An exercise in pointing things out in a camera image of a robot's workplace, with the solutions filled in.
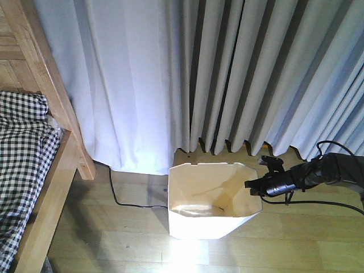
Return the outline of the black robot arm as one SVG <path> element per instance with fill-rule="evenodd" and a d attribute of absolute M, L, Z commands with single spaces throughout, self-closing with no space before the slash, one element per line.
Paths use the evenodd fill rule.
<path fill-rule="evenodd" d="M 268 172 L 259 179 L 245 182 L 252 196 L 275 197 L 297 190 L 304 192 L 324 183 L 349 188 L 363 197 L 363 156 L 328 153 L 321 159 L 314 158 L 284 170 L 281 159 L 263 155 L 259 164 L 266 165 Z"/>

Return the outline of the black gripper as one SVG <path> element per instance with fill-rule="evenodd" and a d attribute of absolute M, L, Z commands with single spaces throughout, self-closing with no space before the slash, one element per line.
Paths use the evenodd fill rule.
<path fill-rule="evenodd" d="M 251 196 L 275 197 L 297 190 L 297 185 L 291 171 L 266 174 L 261 179 L 245 181 L 245 188 L 250 190 Z"/>

